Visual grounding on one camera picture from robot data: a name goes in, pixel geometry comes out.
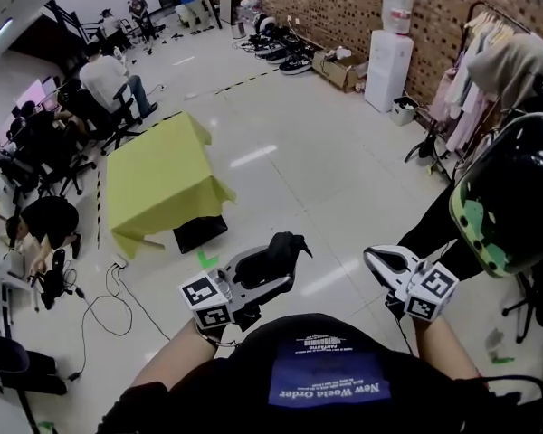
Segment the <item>person's right forearm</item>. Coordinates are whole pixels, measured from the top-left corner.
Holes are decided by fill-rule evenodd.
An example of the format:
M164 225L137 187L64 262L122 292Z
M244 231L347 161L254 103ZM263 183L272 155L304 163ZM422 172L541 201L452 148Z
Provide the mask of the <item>person's right forearm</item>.
M480 373L443 316L433 322L413 319L419 357L454 380L469 380Z

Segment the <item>person's black printed t-shirt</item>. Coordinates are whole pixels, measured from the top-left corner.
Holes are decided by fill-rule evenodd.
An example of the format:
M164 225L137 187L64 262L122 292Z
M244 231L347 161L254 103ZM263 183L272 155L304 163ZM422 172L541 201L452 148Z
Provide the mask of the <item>person's black printed t-shirt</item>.
M286 316L176 383L126 389L96 434L543 434L538 399L452 377L333 317Z

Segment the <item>white water dispenser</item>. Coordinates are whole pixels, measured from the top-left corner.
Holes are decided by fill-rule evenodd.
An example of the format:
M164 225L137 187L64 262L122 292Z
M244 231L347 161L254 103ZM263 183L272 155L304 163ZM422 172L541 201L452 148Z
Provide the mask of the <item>white water dispenser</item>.
M375 30L371 33L364 98L381 113L403 96L414 41L404 35Z

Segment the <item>row of black round devices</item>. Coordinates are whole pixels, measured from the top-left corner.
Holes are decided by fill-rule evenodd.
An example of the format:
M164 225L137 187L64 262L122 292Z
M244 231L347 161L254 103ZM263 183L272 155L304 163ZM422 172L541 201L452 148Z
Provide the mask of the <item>row of black round devices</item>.
M299 75L312 69L316 49L289 26L280 26L265 13L253 18L254 33L242 47L259 60L275 66L284 75Z

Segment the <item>pink garment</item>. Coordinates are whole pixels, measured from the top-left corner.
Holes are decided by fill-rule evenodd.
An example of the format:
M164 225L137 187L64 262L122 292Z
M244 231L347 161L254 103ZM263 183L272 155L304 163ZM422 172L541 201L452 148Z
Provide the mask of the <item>pink garment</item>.
M444 96L449 118L457 120L457 125L446 142L446 148L450 152L463 148L487 106L487 96L480 90L469 72L473 59L490 45L487 39L487 32L481 32L473 38L461 57L452 83Z

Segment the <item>clear water bottle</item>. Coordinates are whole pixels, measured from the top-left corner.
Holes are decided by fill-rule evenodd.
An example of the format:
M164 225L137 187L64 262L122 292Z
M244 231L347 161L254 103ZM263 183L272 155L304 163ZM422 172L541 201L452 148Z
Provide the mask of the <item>clear water bottle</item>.
M407 35L410 31L414 0L382 0L383 29Z

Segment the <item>black box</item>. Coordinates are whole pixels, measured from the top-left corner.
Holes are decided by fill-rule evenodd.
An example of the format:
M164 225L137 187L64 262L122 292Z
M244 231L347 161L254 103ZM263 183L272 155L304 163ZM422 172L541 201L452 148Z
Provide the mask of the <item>black box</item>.
M174 229L173 234L180 252L186 254L203 246L227 230L228 227L223 216L219 215L195 218Z

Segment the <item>person's left forearm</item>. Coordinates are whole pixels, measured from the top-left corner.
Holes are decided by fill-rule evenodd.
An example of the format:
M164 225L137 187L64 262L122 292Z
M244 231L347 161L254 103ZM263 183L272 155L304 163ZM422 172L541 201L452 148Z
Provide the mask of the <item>person's left forearm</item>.
M225 325L198 331L195 320L189 320L144 366L131 386L160 382L171 390L195 368L214 359L224 330Z

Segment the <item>black cloth item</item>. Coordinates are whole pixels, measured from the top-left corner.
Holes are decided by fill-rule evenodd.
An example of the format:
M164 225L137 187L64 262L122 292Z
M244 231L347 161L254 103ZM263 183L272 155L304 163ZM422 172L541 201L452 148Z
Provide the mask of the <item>black cloth item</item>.
M313 257L303 235L289 231L275 233L267 247L237 263L233 282L252 289L291 276L302 251Z

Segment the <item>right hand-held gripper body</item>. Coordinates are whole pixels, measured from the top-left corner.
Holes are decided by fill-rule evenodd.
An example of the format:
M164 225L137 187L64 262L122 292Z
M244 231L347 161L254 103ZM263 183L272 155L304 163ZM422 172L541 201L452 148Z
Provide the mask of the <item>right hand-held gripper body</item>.
M433 322L452 298L458 283L459 279L443 264L419 259L393 281L386 305L397 315L402 312Z

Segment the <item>grey waste bin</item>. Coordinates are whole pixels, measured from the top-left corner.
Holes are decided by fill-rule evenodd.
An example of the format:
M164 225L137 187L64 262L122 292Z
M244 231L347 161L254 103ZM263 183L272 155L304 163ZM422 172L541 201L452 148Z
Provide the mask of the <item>grey waste bin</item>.
M401 127L414 120L419 104L408 96L394 99L390 110L390 119L394 124Z

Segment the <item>yellow-green tablecloth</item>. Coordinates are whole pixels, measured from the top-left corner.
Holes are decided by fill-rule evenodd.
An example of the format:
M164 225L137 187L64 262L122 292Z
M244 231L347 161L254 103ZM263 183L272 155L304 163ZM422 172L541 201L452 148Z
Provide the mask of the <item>yellow-green tablecloth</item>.
M201 217L220 216L236 193L218 179L205 148L210 132L182 111L158 122L109 154L107 225L119 250L164 249L147 239Z

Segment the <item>black office chair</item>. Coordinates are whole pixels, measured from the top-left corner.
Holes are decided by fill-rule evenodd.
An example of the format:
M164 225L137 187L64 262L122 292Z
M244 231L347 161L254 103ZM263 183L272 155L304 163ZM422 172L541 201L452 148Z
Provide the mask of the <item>black office chair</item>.
M52 195L50 177L41 165L30 165L17 157L10 158L10 165L17 189L25 200L34 190L39 198L46 194Z
M117 150L124 138L138 137L141 135L141 132L133 130L133 127L140 126L143 123L143 120L141 116L134 117L131 113L131 107L136 101L130 91L129 85L127 83L123 84L113 96L113 99L119 101L119 108L111 114L113 132L100 148L100 154L102 156L105 156L108 153L108 148L111 145L114 145L114 149Z
M532 318L536 309L538 286L529 276L523 272L516 275L516 280L519 286L519 291L522 293L523 298L516 304L505 307L501 310L503 317L509 316L513 311L521 311L525 309L525 319L523 326L520 330L517 330L516 343L522 344L528 336L529 327L532 322Z
M92 157L85 153L81 144L78 126L70 121L62 128L53 142L52 158L54 168L51 180L60 184L58 195L65 197L69 189L74 188L75 193L82 195L83 190L79 178L87 171L96 170L97 165Z

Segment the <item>pink-lit monitor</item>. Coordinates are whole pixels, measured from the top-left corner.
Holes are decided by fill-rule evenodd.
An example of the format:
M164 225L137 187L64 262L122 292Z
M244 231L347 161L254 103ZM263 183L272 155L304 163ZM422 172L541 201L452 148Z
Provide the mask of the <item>pink-lit monitor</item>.
M23 105L31 101L39 110L56 111L60 109L57 100L58 88L54 78L49 77L45 81L35 80L15 101L13 115L19 116Z

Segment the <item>black clothes rack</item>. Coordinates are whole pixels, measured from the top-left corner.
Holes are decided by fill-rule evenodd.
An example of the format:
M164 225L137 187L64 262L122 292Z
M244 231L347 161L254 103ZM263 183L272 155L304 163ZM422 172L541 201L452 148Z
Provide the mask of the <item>black clothes rack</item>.
M531 30L525 24L496 6L482 0L476 1L469 6L466 18L461 25L461 38L451 68L461 66L462 58L470 48L473 39L487 25L503 38L515 33L531 34ZM446 183L449 183L456 172L457 164L448 168L448 160L456 156L457 161L460 162L463 160L463 154L461 150L450 151L445 147L448 140L446 126L448 119L438 121L430 114L430 107L422 104L418 104L414 113L414 119L424 128L425 135L408 151L404 157L404 163L416 162L429 176L439 175Z

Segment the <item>black metal staircase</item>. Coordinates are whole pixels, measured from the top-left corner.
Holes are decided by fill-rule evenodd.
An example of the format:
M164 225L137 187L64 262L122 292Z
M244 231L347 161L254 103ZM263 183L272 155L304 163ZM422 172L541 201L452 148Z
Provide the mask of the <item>black metal staircase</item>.
M44 4L44 8L54 16L56 21L80 37L84 43L100 40L104 36L98 23L82 23L75 12L67 12L57 4L56 0L49 0Z

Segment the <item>beige garment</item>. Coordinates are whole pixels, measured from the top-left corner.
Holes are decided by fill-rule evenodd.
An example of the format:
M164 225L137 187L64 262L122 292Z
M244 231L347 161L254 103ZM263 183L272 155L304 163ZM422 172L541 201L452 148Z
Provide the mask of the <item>beige garment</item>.
M477 54L468 65L475 85L500 98L505 109L513 109L537 96L535 79L543 77L543 39L517 33Z

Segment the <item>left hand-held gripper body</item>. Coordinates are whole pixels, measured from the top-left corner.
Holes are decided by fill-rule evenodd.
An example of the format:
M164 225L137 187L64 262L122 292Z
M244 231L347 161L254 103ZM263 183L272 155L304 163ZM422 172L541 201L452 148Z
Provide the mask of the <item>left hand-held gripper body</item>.
M260 306L251 304L261 285L260 278L227 266L201 271L182 283L179 293L202 331L226 325L246 331L261 317Z

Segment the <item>dark grey shell chair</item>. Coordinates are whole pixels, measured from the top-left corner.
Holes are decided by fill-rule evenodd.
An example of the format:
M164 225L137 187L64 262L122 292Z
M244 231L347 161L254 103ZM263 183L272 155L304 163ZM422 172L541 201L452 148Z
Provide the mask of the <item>dark grey shell chair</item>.
M32 434L40 430L26 393L63 396L67 391L53 357L26 350L15 340L0 336L0 402L20 408Z

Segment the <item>cardboard box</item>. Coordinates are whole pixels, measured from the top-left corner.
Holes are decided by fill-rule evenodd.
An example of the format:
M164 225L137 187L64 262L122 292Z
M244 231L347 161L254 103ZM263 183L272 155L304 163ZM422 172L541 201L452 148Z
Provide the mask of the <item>cardboard box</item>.
M354 54L341 60L329 60L327 52L318 51L314 54L312 68L332 86L349 93L366 76L367 61Z

